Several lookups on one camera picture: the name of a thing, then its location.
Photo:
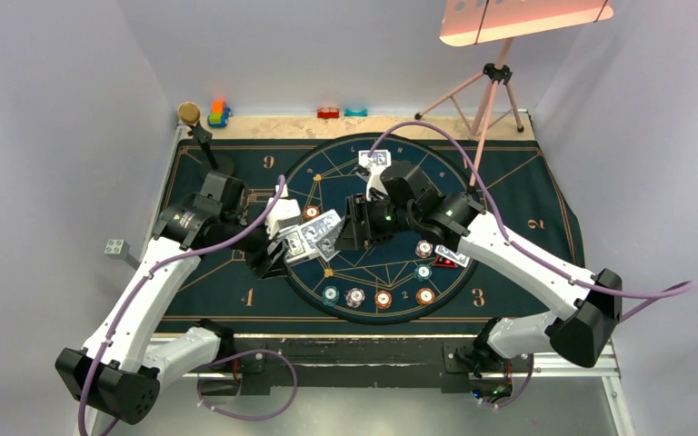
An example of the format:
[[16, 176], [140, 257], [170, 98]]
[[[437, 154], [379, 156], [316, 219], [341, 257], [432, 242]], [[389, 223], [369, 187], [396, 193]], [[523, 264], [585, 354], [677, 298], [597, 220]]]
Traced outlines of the pink white poker chip stack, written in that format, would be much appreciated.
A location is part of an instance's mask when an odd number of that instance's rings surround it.
[[359, 308], [365, 300], [365, 293], [363, 289], [352, 288], [345, 294], [345, 303], [349, 308]]

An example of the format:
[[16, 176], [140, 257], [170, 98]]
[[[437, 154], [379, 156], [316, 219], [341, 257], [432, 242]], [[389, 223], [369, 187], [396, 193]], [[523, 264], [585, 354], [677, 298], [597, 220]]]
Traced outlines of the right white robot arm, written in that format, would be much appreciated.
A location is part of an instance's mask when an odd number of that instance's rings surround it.
[[337, 249], [387, 243], [412, 231], [493, 269], [546, 307], [536, 315], [489, 321], [473, 342], [474, 373], [538, 352], [555, 352], [584, 368], [597, 363], [622, 317], [619, 275], [591, 272], [529, 243], [502, 224], [498, 210], [487, 210], [470, 194], [440, 194], [418, 165], [381, 165], [363, 155], [355, 172], [366, 181], [366, 192], [347, 197]]

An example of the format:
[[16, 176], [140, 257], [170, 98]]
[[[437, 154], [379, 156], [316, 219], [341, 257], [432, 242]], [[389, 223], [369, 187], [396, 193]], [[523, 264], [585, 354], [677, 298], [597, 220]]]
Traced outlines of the orange red poker chip stack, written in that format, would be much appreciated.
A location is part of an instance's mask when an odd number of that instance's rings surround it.
[[392, 305], [392, 295], [388, 291], [379, 291], [374, 296], [374, 304], [380, 310], [386, 310]]

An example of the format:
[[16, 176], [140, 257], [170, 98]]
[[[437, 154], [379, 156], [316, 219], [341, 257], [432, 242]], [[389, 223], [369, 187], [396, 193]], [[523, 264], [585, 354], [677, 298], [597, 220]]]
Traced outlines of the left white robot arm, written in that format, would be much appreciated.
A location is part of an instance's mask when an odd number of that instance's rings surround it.
[[135, 425], [154, 408], [160, 391], [196, 369], [230, 370], [269, 355], [239, 350], [234, 331], [209, 319], [159, 346], [152, 337], [186, 279], [209, 254], [245, 254], [265, 278], [285, 275], [284, 247], [270, 225], [286, 205], [286, 182], [252, 221], [243, 217], [244, 183], [210, 172], [201, 189], [172, 203], [155, 223], [145, 254], [123, 294], [95, 332], [76, 349], [61, 350], [55, 368], [77, 400], [80, 435], [106, 435], [116, 424]]

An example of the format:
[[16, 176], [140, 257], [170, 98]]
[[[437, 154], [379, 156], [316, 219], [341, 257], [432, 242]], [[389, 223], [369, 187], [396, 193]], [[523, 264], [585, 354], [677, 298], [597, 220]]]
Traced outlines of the red triangular button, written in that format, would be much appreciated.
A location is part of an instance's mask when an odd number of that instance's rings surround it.
[[456, 265], [443, 257], [437, 257], [434, 261], [434, 267], [439, 267], [439, 268], [455, 268]]

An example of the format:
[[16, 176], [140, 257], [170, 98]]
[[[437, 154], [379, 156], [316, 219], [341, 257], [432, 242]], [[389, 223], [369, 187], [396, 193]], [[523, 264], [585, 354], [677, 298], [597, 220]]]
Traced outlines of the green poker chip stack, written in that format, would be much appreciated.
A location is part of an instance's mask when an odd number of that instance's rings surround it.
[[339, 297], [339, 290], [335, 286], [328, 285], [323, 288], [321, 301], [323, 305], [333, 307], [338, 303]]

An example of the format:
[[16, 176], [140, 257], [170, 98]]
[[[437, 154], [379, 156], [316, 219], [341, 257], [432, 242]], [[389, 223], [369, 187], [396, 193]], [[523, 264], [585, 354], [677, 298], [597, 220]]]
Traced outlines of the blue playing card deck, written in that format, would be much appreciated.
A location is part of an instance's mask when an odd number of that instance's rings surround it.
[[298, 227], [285, 235], [283, 238], [286, 245], [285, 263], [297, 265], [320, 257], [321, 252], [317, 248], [317, 242], [321, 236], [319, 231], [311, 227], [305, 229]]

